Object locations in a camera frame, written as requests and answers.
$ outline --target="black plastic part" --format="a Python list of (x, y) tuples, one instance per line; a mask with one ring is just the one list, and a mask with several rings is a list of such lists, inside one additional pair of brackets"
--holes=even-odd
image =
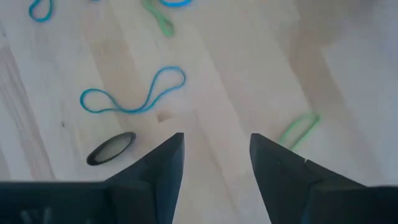
[(0, 223), (172, 224), (183, 158), (177, 133), (104, 182), (0, 182)]
[(398, 223), (398, 188), (366, 187), (252, 134), (254, 175), (272, 224)]
[[(106, 146), (114, 141), (118, 141), (121, 138), (125, 138), (125, 137), (129, 137), (130, 141), (127, 144), (127, 146), (120, 151), (119, 153), (115, 154), (114, 156), (109, 157), (108, 159), (105, 159), (103, 161), (97, 161), (96, 160), (96, 156), (101, 153), (104, 149), (106, 149)], [(106, 140), (104, 143), (102, 143), (101, 145), (99, 145), (92, 153), (90, 153), (90, 155), (87, 156), (87, 164), (90, 166), (97, 166), (100, 164), (104, 164), (105, 162), (109, 162), (112, 159), (114, 159), (115, 157), (117, 157), (118, 155), (122, 154), (122, 152), (124, 152), (134, 141), (136, 140), (136, 134), (134, 132), (126, 132), (126, 133), (122, 133), (122, 134), (118, 134), (117, 136), (114, 136), (108, 140)]]

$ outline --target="wooden floor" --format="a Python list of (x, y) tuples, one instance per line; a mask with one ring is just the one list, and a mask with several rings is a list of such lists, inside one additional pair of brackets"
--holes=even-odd
[[(268, 223), (250, 134), (276, 140), (314, 109), (323, 121), (297, 153), (364, 184), (379, 182), (376, 159), (321, 52), (338, 29), (316, 38), (308, 31), (324, 24), (311, 24), (306, 15), (316, 11), (305, 7), (315, 1), (296, 1), (158, 5), (176, 27), (169, 39), (138, 0), (56, 0), (43, 24), (29, 18), (31, 0), (1, 1), (0, 179), (103, 180), (181, 131), (186, 156), (175, 223)], [(165, 65), (181, 66), (187, 85), (148, 113), (80, 107), (87, 88), (137, 107)], [(170, 73), (156, 92), (179, 81)], [(100, 96), (88, 100), (109, 106)], [(124, 131), (137, 133), (132, 148), (102, 166), (86, 165), (96, 146)]]

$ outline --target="blue rubber band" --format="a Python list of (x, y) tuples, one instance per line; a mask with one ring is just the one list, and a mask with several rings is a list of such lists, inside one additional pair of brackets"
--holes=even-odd
[(35, 10), (35, 8), (40, 4), (41, 1), (42, 1), (42, 0), (35, 0), (35, 1), (29, 6), (29, 15), (30, 15), (30, 17), (31, 17), (34, 21), (36, 21), (36, 22), (46, 22), (46, 21), (48, 21), (48, 20), (51, 18), (51, 16), (52, 16), (52, 11), (53, 11), (53, 0), (49, 0), (49, 1), (50, 1), (50, 3), (49, 3), (49, 11), (48, 11), (47, 15), (45, 15), (44, 17), (41, 17), (41, 18), (35, 17), (34, 10)]
[(168, 2), (165, 0), (159, 0), (159, 1), (167, 7), (183, 7), (189, 5), (192, 2), (192, 0), (183, 0), (180, 2)]
[[(179, 73), (182, 75), (183, 80), (182, 80), (181, 84), (176, 85), (176, 86), (173, 86), (173, 87), (171, 87), (171, 88), (168, 88), (168, 89), (164, 90), (162, 93), (160, 93), (158, 96), (156, 96), (156, 98), (153, 100), (153, 102), (152, 102), (149, 106), (147, 106), (147, 105), (148, 105), (148, 102), (149, 102), (149, 100), (150, 100), (150, 97), (151, 97), (151, 95), (152, 95), (152, 92), (154, 91), (154, 87), (155, 87), (155, 84), (156, 84), (156, 81), (157, 81), (158, 77), (160, 76), (160, 74), (162, 74), (162, 72), (168, 71), (168, 70), (177, 71), (177, 72), (179, 72)], [(147, 96), (147, 99), (145, 100), (145, 103), (144, 103), (142, 106), (140, 106), (140, 107), (138, 107), (138, 108), (136, 108), (136, 109), (126, 109), (126, 108), (123, 108), (121, 105), (119, 105), (119, 103), (115, 100), (115, 98), (113, 98), (113, 96), (111, 96), (111, 95), (110, 95), (109, 93), (107, 93), (106, 91), (104, 91), (104, 90), (99, 90), (99, 89), (97, 89), (97, 88), (90, 88), (90, 89), (87, 89), (87, 90), (83, 91), (83, 93), (81, 93), (81, 95), (80, 95), (80, 105), (81, 105), (81, 107), (82, 107), (83, 109), (87, 110), (87, 111), (90, 112), (90, 113), (103, 113), (103, 112), (106, 112), (106, 111), (118, 111), (118, 112), (127, 113), (127, 114), (145, 113), (146, 111), (149, 111), (150, 109), (152, 109), (152, 108), (155, 106), (155, 104), (156, 104), (164, 95), (170, 93), (171, 91), (178, 90), (179, 88), (183, 87), (183, 86), (185, 85), (186, 80), (187, 80), (187, 76), (186, 76), (185, 72), (184, 72), (180, 67), (178, 67), (178, 66), (166, 66), (166, 67), (164, 67), (164, 68), (161, 68), (161, 69), (155, 74), (155, 77), (154, 77), (154, 79), (152, 80), (152, 84), (150, 84), (148, 96)], [(112, 103), (113, 103), (113, 105), (114, 105), (114, 108), (105, 108), (105, 109), (100, 109), (100, 110), (92, 110), (92, 109), (89, 109), (89, 108), (86, 106), (86, 104), (85, 104), (85, 97), (86, 97), (87, 94), (92, 93), (92, 92), (98, 92), (98, 93), (103, 93), (103, 94), (105, 94), (105, 95), (112, 101)]]

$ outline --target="wood grain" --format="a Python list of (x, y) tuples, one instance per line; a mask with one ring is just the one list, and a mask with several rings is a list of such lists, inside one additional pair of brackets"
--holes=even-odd
[(0, 49), (0, 97), (17, 129), (19, 147), (29, 164), (32, 178), (35, 180), (53, 179), (54, 173), (49, 157), (19, 76), (19, 69), (9, 47)]
[[(301, 23), (319, 12), (303, 18), (304, 0), (162, 7), (176, 26), (172, 38), (140, 1), (56, 2), (43, 24), (27, 15), (30, 0), (0, 2), (0, 178), (104, 180), (181, 131), (186, 158), (175, 222), (270, 223), (251, 168), (250, 134), (275, 140), (312, 108), (326, 119), (299, 154), (354, 179), (379, 174), (377, 164), (365, 169), (358, 162), (373, 157), (360, 155), (367, 144), (322, 57), (337, 31), (324, 27), (316, 39), (317, 23)], [(87, 88), (104, 89), (127, 108), (140, 106), (165, 65), (185, 70), (187, 84), (145, 114), (80, 107)], [(154, 95), (180, 79), (165, 73)], [(112, 106), (100, 95), (87, 102)], [(132, 148), (102, 166), (86, 165), (96, 146), (124, 131), (137, 133)]]

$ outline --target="green rubber band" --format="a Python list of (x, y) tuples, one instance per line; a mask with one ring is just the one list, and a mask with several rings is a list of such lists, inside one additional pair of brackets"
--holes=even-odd
[(154, 6), (154, 0), (141, 0), (141, 4), (157, 19), (157, 23), (164, 35), (172, 37), (175, 33), (173, 22)]
[(295, 121), (293, 121), (293, 123), (286, 129), (285, 133), (283, 135), (281, 135), (281, 137), (278, 139), (278, 143), (281, 145), (284, 145), (286, 142), (286, 138), (289, 135), (290, 132), (292, 132), (292, 130), (297, 127), (302, 121), (306, 120), (306, 119), (312, 119), (313, 122), (312, 124), (301, 134), (298, 136), (298, 138), (294, 139), (293, 144), (290, 147), (287, 147), (290, 150), (294, 150), (295, 147), (302, 142), (310, 133), (311, 130), (313, 130), (313, 128), (319, 123), (320, 121), (320, 115), (316, 114), (314, 112), (311, 113), (307, 113), (304, 115), (299, 116)]

